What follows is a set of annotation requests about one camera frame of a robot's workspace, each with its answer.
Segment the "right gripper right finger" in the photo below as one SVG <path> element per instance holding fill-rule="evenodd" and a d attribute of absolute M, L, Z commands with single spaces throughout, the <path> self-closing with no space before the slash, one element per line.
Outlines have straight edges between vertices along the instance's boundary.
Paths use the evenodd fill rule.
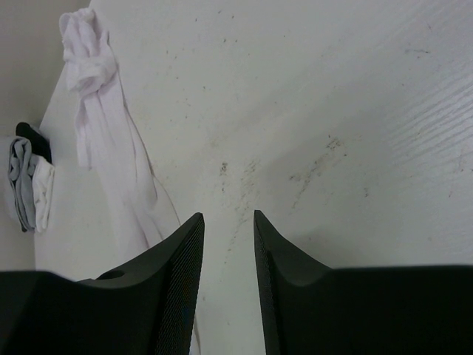
<path fill-rule="evenodd" d="M 330 268 L 261 211 L 254 251 L 268 354 L 470 354 L 472 267 Z"/>

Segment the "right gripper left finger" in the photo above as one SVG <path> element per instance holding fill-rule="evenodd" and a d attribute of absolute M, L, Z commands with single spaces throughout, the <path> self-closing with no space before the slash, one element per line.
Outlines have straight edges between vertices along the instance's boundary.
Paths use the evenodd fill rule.
<path fill-rule="evenodd" d="M 1 274 L 3 354 L 193 354 L 204 218 L 97 279 Z"/>

